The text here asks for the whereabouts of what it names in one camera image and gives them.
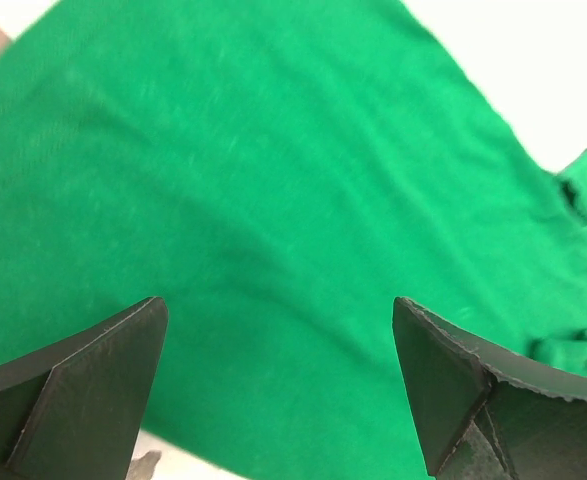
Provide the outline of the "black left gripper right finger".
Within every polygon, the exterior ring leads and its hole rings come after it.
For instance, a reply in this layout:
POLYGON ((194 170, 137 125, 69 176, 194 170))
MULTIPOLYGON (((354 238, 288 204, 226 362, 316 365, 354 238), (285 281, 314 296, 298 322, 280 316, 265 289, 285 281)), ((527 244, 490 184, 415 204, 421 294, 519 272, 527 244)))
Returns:
POLYGON ((587 377, 519 355, 408 298, 393 334, 435 479, 587 479, 587 377))

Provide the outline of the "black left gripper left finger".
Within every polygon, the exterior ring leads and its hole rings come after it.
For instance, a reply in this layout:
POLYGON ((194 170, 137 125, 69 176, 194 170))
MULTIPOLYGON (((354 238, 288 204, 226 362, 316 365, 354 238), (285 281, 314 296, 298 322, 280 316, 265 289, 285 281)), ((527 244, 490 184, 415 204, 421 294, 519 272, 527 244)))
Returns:
POLYGON ((0 479, 123 479, 168 324, 149 297, 0 365, 0 479))

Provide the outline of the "green t-shirt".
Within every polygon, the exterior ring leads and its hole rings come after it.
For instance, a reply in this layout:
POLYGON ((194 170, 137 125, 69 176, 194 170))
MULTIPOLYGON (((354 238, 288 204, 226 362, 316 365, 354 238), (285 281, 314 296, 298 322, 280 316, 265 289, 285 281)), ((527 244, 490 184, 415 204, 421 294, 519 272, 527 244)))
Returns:
POLYGON ((150 296, 147 430, 422 479, 394 300, 587 375, 587 151, 542 169, 398 1, 62 1, 0 55, 0 364, 150 296))

